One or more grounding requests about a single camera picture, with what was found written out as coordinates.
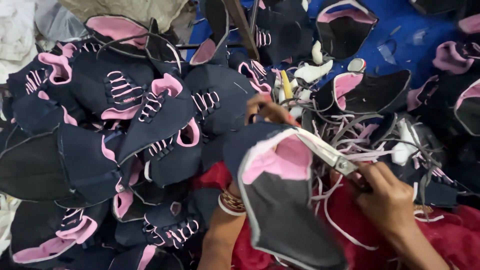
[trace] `blue tarp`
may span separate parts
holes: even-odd
[[[312,0],[308,15],[315,25],[315,19],[323,0]],[[390,74],[399,70],[412,71],[412,88],[420,87],[430,76],[438,72],[432,65],[435,49],[445,41],[455,40],[458,35],[456,22],[451,13],[426,16],[418,13],[408,0],[364,0],[363,1],[380,19],[375,29],[370,33],[360,51],[352,58],[363,58],[367,62],[367,72],[372,75]],[[242,1],[250,7],[253,1]],[[211,34],[207,21],[194,26],[190,44],[201,43]],[[238,34],[232,31],[230,40],[238,40]],[[384,55],[393,53],[386,59]],[[189,60],[194,50],[188,52]],[[327,82],[338,74],[347,71],[351,59],[335,61],[334,67],[319,85]]]

